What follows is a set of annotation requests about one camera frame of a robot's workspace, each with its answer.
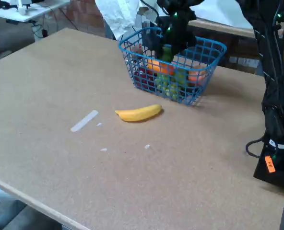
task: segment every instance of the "floor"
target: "floor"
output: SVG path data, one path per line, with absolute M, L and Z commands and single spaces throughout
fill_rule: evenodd
M 45 18 L 44 28 L 48 30 L 48 34 L 54 33 L 56 28 L 61 30 L 65 27 L 73 28 L 66 20 L 58 20 L 58 24 L 53 18 Z M 87 25 L 76 25 L 80 31 L 104 36 L 103 28 L 94 28 Z M 0 18 L 0 53 L 10 50 L 15 52 L 34 42 L 31 25 L 28 23 L 19 23 L 18 25 L 6 23 L 5 19 Z

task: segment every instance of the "table leg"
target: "table leg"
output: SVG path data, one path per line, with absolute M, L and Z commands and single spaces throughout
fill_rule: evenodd
M 33 37 L 35 38 L 35 41 L 39 41 L 43 38 L 42 35 L 42 26 L 39 22 L 33 22 L 31 25 L 32 31 L 33 31 Z

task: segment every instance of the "blue wire basket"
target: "blue wire basket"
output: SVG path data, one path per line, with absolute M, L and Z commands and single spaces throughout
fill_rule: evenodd
M 195 47 L 185 49 L 168 63 L 155 59 L 154 51 L 147 47 L 144 39 L 148 33 L 162 37 L 160 28 L 147 27 L 119 43 L 134 86 L 182 104 L 192 104 L 205 90 L 226 46 L 196 37 Z

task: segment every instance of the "table edge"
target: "table edge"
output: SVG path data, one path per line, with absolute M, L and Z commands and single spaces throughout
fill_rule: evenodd
M 13 188 L 12 186 L 4 183 L 1 180 L 0 189 L 68 228 L 73 228 L 73 230 L 90 230 L 82 224 L 79 224 L 78 222 L 68 218 L 58 211 L 44 205 L 40 201 L 24 194 L 23 192 L 20 192 L 19 190 Z

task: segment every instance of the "brick wall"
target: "brick wall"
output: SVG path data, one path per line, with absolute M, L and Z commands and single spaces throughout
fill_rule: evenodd
M 87 25 L 94 28 L 104 28 L 104 20 L 95 0 L 71 0 L 71 4 L 62 10 L 77 26 Z M 56 16 L 64 20 L 61 12 L 56 11 Z

